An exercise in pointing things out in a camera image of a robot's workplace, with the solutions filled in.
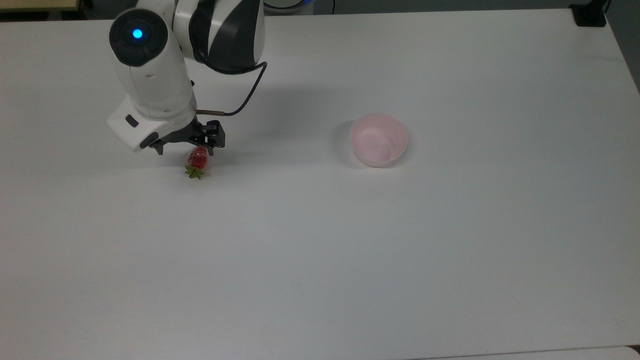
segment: strawberry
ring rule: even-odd
[[[201,179],[204,175],[204,171],[202,169],[207,166],[207,157],[208,153],[206,147],[198,146],[193,149],[191,154],[189,154],[189,159],[187,159],[187,163],[189,165],[184,167],[187,169],[184,173],[187,174],[190,179],[195,179],[196,177]]]

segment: black button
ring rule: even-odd
[[[136,127],[138,126],[138,122],[136,121],[136,119],[133,118],[133,116],[131,116],[131,114],[128,114],[126,118],[124,118],[129,125],[131,125],[132,127]]]
[[[156,140],[158,140],[158,133],[152,133],[151,135],[147,136],[146,139],[142,140],[142,142],[140,143],[140,149],[144,149],[147,146],[153,144]]]

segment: plastic bowl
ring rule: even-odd
[[[356,120],[349,137],[356,158],[370,167],[383,167],[398,159],[408,141],[402,123],[381,113],[364,115]]]

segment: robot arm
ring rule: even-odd
[[[162,154],[168,142],[224,147],[220,122],[203,126],[196,118],[184,57],[224,74],[266,67],[256,65],[264,47],[261,0],[141,0],[114,20],[109,43],[127,97],[108,124],[136,152]]]

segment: strawberry leaves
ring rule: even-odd
[[[190,179],[195,179],[198,178],[198,180],[202,180],[202,176],[204,175],[204,171],[200,170],[197,167],[192,167],[192,166],[185,166],[185,169],[187,169],[187,171],[185,171],[184,173],[187,174],[189,176]]]

